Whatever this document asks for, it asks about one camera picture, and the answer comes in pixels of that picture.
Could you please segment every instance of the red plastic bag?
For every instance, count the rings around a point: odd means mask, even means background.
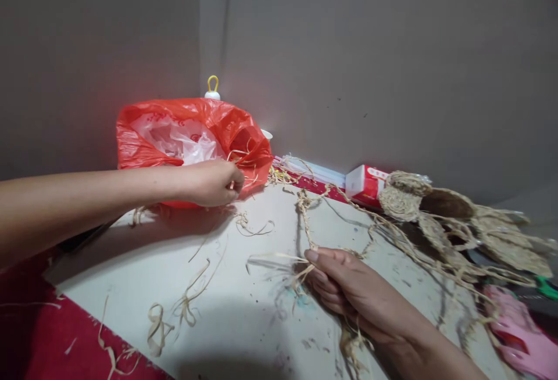
[[[194,120],[205,126],[220,144],[225,159],[235,161],[244,173],[242,193],[267,181],[273,162],[271,147],[252,116],[234,105],[209,98],[151,100],[124,107],[116,121],[119,169],[184,163],[161,152],[134,130],[132,124],[145,114],[150,115],[149,121],[170,118],[174,126],[183,126],[185,121]],[[167,204],[192,207],[185,202]]]

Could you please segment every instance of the cardboard box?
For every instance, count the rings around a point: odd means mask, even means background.
[[[345,192],[356,203],[381,209],[378,195],[389,174],[368,165],[361,165],[345,177]]]

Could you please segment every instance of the plastic bag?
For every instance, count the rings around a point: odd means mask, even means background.
[[[223,157],[244,173],[242,193],[264,184],[273,156],[246,111],[209,98],[152,100],[126,106],[116,121],[120,169],[182,166]],[[185,202],[167,203],[192,207]]]
[[[182,159],[183,165],[227,158],[213,133],[199,121],[181,124],[170,116],[157,120],[154,114],[143,114],[131,126],[160,152]]]

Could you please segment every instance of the white board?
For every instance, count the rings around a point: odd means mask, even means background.
[[[292,262],[270,257],[285,266],[250,266],[250,274],[246,269],[252,254],[297,255],[307,249],[295,205],[296,196],[281,187],[267,187],[246,202],[236,203],[235,213],[246,212],[254,232],[268,220],[274,221],[274,227],[268,224],[266,228],[272,228],[271,233],[252,237],[239,233],[232,215],[217,210],[175,211],[171,218],[144,217],[134,228],[129,225],[129,213],[102,238],[64,257],[45,276],[97,319],[101,319],[109,295],[106,326],[148,358],[146,337],[151,323],[147,312],[154,302],[160,303],[165,310],[163,320],[176,325],[179,335],[175,341],[172,332],[162,355],[151,359],[175,378],[213,380],[240,374],[268,379],[349,378],[338,348],[338,321],[310,296],[295,296],[289,288]],[[308,215],[312,237],[321,246],[362,250],[370,239],[369,217],[350,205],[322,201]],[[213,227],[205,245],[188,263]],[[178,318],[170,312],[173,304],[206,259],[210,267],[202,278],[209,279],[225,248],[207,290],[192,302],[196,325],[183,323],[179,328]],[[441,282],[425,272],[380,236],[375,236],[366,262],[430,321],[438,321],[442,302],[444,306],[450,302],[442,286],[452,291],[452,282]],[[459,302],[468,310],[457,305],[450,312],[446,332],[454,343],[456,323],[464,322],[465,313],[476,315],[466,291],[460,291]],[[490,379],[506,378],[481,327],[475,330],[471,350]],[[374,357],[363,355],[372,378],[386,379]]]

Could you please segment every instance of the table surface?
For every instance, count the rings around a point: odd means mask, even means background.
[[[304,178],[301,183],[309,191],[324,189],[322,184]],[[341,200],[337,194],[332,195]],[[134,346],[149,356],[147,311],[153,302],[163,305],[164,320],[175,325],[178,333],[169,335],[161,357],[151,358],[155,363],[141,356],[129,378],[165,378],[164,371],[175,378],[212,380],[229,378],[239,371],[247,378],[347,377],[337,346],[338,321],[311,297],[297,298],[289,289],[292,263],[269,257],[265,260],[281,265],[268,263],[267,267],[249,266],[249,272],[246,269],[246,260],[252,254],[296,255],[307,248],[295,203],[293,194],[281,187],[268,187],[237,204],[235,213],[245,211],[248,226],[254,231],[267,220],[274,221],[274,227],[268,224],[272,232],[252,237],[238,232],[234,214],[200,209],[180,212],[178,218],[173,215],[170,220],[144,217],[144,223],[133,229],[128,225],[128,215],[80,253],[62,257],[50,268],[48,262],[54,251],[11,268],[0,277],[1,303],[57,306],[0,307],[0,323],[10,338],[2,346],[2,378],[108,376],[109,357],[97,342],[107,296],[108,328],[103,329],[102,337],[117,355]],[[309,217],[314,240],[322,246],[359,250],[369,240],[369,218],[348,205],[322,202],[309,211]],[[209,259],[208,271],[200,280],[207,282],[221,256],[215,278],[192,303],[196,326],[183,323],[179,327],[178,318],[170,311],[173,303]],[[450,301],[452,283],[417,267],[380,237],[374,238],[367,263],[433,323],[437,322]],[[57,300],[55,288],[41,278],[44,270],[46,278],[64,292],[63,300]],[[459,291],[458,297],[460,304],[450,311],[445,332],[456,343],[457,327],[467,314],[476,315],[470,295]],[[475,362],[487,375],[491,379],[506,378],[482,328],[475,330],[472,344]],[[135,359],[121,360],[119,368],[128,370]],[[387,377],[372,356],[363,354],[362,359],[373,378]]]

